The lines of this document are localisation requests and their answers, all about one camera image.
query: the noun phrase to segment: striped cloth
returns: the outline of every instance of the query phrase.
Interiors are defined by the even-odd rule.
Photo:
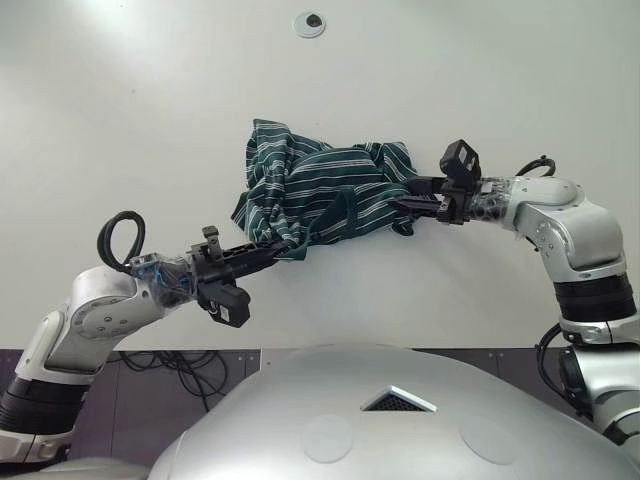
[[[247,184],[231,218],[253,243],[283,241],[279,258],[303,260],[307,247],[328,245],[392,226],[413,233],[412,220],[387,205],[407,195],[416,175],[400,142],[332,148],[254,120],[247,144]]]

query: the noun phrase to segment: vent grille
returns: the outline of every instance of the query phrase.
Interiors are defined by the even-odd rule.
[[[417,395],[389,385],[360,409],[364,412],[435,412],[438,408]]]
[[[419,407],[416,407],[413,403],[407,402],[405,399],[396,397],[390,393],[386,397],[381,398],[369,408],[367,412],[422,412]]]

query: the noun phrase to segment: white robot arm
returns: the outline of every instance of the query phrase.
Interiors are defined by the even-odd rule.
[[[627,278],[622,232],[608,210],[589,202],[580,185],[528,177],[546,157],[511,178],[481,178],[477,153],[463,140],[449,146],[446,177],[406,182],[413,196],[394,206],[448,224],[492,222],[531,242],[554,284],[561,315],[538,346],[540,374],[577,412],[623,446],[640,464],[640,315]],[[435,195],[442,195],[438,200]],[[562,333],[572,345],[560,357],[563,387],[544,369],[544,351]]]
[[[110,243],[122,220],[136,221],[139,233],[137,247],[121,264],[101,244]],[[139,256],[144,222],[135,212],[122,212],[105,225],[99,253],[109,266],[76,277],[70,299],[43,319],[0,399],[0,463],[65,456],[93,380],[126,336],[192,300],[225,325],[240,327],[249,318],[249,295],[235,279],[275,263],[280,245],[222,250],[215,227],[203,233],[206,242],[185,258],[168,259]]]

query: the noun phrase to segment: black floor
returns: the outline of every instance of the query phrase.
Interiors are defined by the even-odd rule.
[[[474,365],[573,416],[572,409],[539,379],[533,349],[421,351]],[[2,391],[20,354],[17,350],[0,350]],[[228,365],[226,391],[259,369],[257,350],[221,354]],[[557,355],[558,349],[549,350],[552,374],[557,370]],[[223,371],[219,362],[207,366],[205,374],[213,383],[221,380]],[[220,398],[210,398],[210,406]],[[163,368],[134,372],[122,362],[110,363],[89,392],[76,426],[71,456],[113,456],[151,466],[173,440],[204,414],[201,400],[184,390],[175,372]]]

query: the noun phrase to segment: black vent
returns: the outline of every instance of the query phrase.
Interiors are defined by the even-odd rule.
[[[380,398],[371,406],[364,409],[366,412],[423,412],[420,407],[416,407],[413,403],[407,402],[393,393],[388,393]]]

